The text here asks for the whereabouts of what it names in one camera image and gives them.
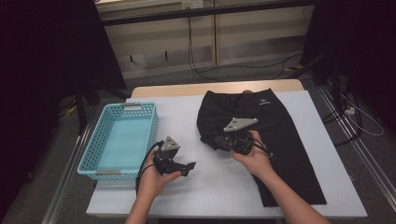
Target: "table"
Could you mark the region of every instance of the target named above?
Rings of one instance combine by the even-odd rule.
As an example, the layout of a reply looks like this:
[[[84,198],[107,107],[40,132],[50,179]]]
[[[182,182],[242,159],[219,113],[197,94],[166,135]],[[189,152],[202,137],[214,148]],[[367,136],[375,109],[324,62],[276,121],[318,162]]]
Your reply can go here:
[[[196,118],[185,116],[197,112],[203,93],[208,90],[232,93],[268,88],[289,110],[328,202],[314,207],[329,218],[367,216],[308,92],[304,91],[298,80],[274,80],[141,87],[134,90],[131,101],[150,100],[157,103],[160,118],[156,138],[169,134],[180,143],[181,149],[175,161],[197,161],[188,177],[179,178],[166,186],[152,205],[150,217],[283,217],[278,207],[262,207],[251,175],[229,153],[213,151],[200,143],[198,131],[191,127]],[[180,102],[188,106],[174,109],[174,105]],[[176,124],[177,128],[166,128],[170,123]],[[101,180],[92,195],[87,213],[99,217],[126,217],[134,199],[134,181]]]

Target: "right hand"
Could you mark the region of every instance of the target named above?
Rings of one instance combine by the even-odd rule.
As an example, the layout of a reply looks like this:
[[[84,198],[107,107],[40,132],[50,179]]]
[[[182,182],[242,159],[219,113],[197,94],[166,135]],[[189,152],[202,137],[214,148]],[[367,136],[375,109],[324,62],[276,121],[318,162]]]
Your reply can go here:
[[[254,139],[262,143],[262,139],[257,131],[250,132]],[[257,147],[253,146],[253,149],[246,156],[234,151],[231,151],[231,154],[236,161],[241,162],[255,176],[269,175],[275,172],[267,154]]]

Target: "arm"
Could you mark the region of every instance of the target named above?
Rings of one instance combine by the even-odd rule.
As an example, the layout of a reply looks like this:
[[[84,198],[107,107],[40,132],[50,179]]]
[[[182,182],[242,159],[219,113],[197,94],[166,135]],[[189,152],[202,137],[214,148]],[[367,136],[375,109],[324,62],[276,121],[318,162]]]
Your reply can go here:
[[[144,224],[146,223],[149,209],[154,199],[163,191],[165,185],[179,176],[181,172],[174,172],[170,175],[160,175],[153,164],[154,150],[148,155],[146,161],[146,171],[140,179],[139,191],[136,200],[132,206],[131,212],[125,221],[125,224]]]
[[[253,138],[262,141],[259,133],[251,133]],[[330,223],[276,174],[269,158],[262,150],[253,147],[246,156],[233,151],[232,155],[267,186],[289,223]]]

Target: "white logo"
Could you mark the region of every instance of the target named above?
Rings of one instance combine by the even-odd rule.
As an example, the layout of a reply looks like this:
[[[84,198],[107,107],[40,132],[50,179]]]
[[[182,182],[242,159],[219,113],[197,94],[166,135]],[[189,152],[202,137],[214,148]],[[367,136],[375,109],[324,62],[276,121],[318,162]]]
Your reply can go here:
[[[260,105],[268,105],[271,104],[271,102],[267,101],[266,99],[260,99]]]

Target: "black pants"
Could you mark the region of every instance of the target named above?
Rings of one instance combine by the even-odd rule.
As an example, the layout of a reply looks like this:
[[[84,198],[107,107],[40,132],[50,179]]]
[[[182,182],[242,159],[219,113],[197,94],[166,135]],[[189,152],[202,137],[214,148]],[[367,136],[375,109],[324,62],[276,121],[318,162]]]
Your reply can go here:
[[[232,118],[258,119],[246,129],[260,133],[267,150],[274,154],[271,163],[277,174],[306,202],[326,203],[295,125],[286,107],[271,90],[240,94],[208,91],[197,119],[201,140],[218,149],[214,138],[224,135],[223,128]],[[259,178],[253,177],[263,206],[277,206],[269,189]]]

